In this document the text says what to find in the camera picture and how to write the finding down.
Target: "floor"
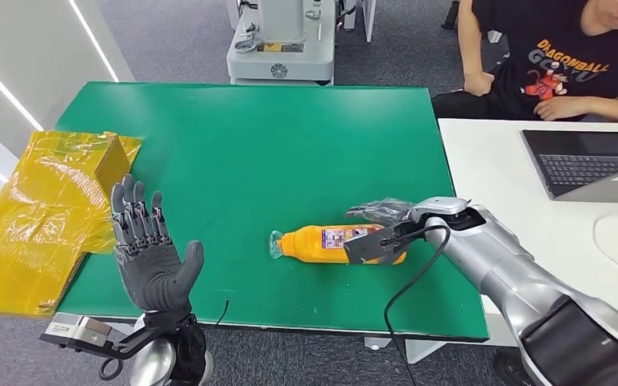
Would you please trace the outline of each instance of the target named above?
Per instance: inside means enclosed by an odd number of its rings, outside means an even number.
[[[136,80],[228,83],[225,54],[233,31],[223,0],[98,0]],[[448,0],[379,2],[373,42],[357,29],[341,31],[336,83],[424,86],[432,95],[462,85],[453,31],[439,27]],[[486,44],[484,65],[506,52]],[[46,320],[0,318],[0,385],[127,384],[97,377],[101,360],[40,342]],[[392,344],[380,351],[359,337],[252,331],[208,331],[215,385],[410,384]],[[413,365],[419,385],[502,385],[492,370],[497,349],[447,345]]]

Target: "laptop keyboard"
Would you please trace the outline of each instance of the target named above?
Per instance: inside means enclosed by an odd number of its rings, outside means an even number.
[[[583,186],[618,173],[618,157],[540,155],[539,160],[553,185]]]

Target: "orange bottle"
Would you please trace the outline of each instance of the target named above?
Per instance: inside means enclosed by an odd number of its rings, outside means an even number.
[[[354,237],[368,235],[382,229],[378,224],[335,225],[319,227],[308,225],[295,232],[273,231],[269,239],[271,257],[295,257],[305,263],[349,263],[344,243]],[[406,258],[403,253],[394,264]],[[377,260],[366,264],[377,264]]]

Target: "dragon ball t-shirt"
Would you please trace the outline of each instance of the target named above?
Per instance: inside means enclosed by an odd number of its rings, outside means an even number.
[[[473,0],[482,31],[506,34],[510,56],[494,70],[492,94],[518,119],[556,96],[618,97],[618,30],[587,36],[587,0]]]

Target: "green table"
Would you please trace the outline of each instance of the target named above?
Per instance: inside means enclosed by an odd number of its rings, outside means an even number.
[[[395,266],[272,260],[271,231],[353,224],[350,206],[453,195],[424,88],[301,88],[89,83],[56,128],[144,139],[132,173],[160,190],[181,253],[202,240],[193,291],[202,322],[277,329],[386,332],[387,301],[431,255],[414,243]],[[58,311],[111,318],[140,313],[110,255],[85,259]],[[440,259],[390,311],[403,335],[484,341],[480,297]]]

